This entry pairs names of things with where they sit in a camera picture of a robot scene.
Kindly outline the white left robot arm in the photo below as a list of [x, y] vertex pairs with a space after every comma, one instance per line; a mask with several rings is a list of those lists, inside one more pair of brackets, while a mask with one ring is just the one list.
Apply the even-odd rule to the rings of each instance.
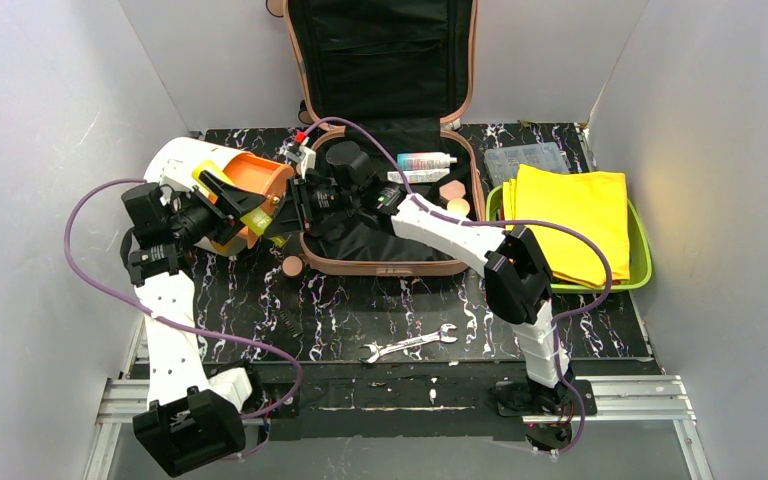
[[192, 187], [147, 182], [121, 196], [133, 226], [120, 257], [140, 304], [149, 310], [148, 406], [132, 426], [139, 443], [172, 478], [244, 449], [241, 413], [253, 392], [240, 366], [205, 373], [192, 331], [195, 287], [187, 271], [199, 241], [232, 240], [243, 216], [264, 197], [235, 186], [210, 162], [192, 177]]

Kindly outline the pink hard-shell suitcase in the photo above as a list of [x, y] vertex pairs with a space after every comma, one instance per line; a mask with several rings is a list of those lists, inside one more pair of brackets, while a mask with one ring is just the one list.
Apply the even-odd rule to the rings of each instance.
[[[326, 151], [342, 141], [356, 142], [384, 179], [388, 171], [405, 171], [396, 161], [400, 153], [444, 152], [458, 159], [449, 175], [402, 185], [446, 210], [439, 188], [461, 181], [472, 207], [468, 218], [483, 222], [475, 152], [443, 127], [472, 97], [476, 3], [287, 1], [283, 13], [312, 118], [314, 170], [325, 171]], [[310, 266], [331, 275], [449, 276], [471, 269], [362, 224], [295, 235]]]

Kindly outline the cream cylindrical drum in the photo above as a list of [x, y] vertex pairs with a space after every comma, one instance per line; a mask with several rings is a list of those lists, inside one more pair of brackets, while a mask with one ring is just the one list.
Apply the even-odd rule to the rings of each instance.
[[144, 179], [168, 184], [176, 191], [197, 189], [214, 202], [217, 196], [197, 179], [197, 174], [205, 169], [244, 191], [263, 195], [265, 201], [260, 209], [270, 217], [277, 212], [287, 181], [295, 175], [292, 166], [248, 151], [178, 137], [154, 156]]

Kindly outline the green plastic tray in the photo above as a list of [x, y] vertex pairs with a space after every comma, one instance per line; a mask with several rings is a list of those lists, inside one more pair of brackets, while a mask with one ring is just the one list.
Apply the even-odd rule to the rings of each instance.
[[[502, 219], [503, 187], [495, 187], [485, 201], [485, 217], [496, 221]], [[630, 278], [614, 280], [612, 292], [630, 291], [645, 286], [651, 279], [653, 264], [650, 246], [643, 223], [631, 201], [628, 201], [628, 238], [630, 245]], [[598, 294], [600, 288], [590, 288], [572, 283], [553, 283], [552, 289], [557, 294]]]

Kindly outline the yellow snack packet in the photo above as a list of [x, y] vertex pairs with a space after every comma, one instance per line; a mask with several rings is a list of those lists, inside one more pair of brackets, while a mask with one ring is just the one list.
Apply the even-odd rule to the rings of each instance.
[[[516, 177], [502, 184], [502, 206], [506, 220], [550, 222], [584, 235], [607, 258], [615, 283], [631, 278], [624, 174], [557, 174], [521, 165]], [[603, 265], [585, 243], [552, 228], [535, 226], [533, 232], [556, 280], [603, 286]]]

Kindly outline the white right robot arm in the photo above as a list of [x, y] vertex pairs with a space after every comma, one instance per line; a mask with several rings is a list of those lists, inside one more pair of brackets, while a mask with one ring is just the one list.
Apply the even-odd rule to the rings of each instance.
[[456, 216], [384, 180], [354, 142], [338, 147], [323, 176], [314, 170], [316, 154], [305, 142], [298, 135], [280, 151], [295, 163], [297, 173], [286, 183], [267, 236], [321, 236], [363, 224], [439, 251], [484, 278], [487, 305], [512, 325], [528, 379], [546, 388], [570, 385], [569, 358], [560, 348], [551, 314], [551, 270], [530, 229], [506, 230]]

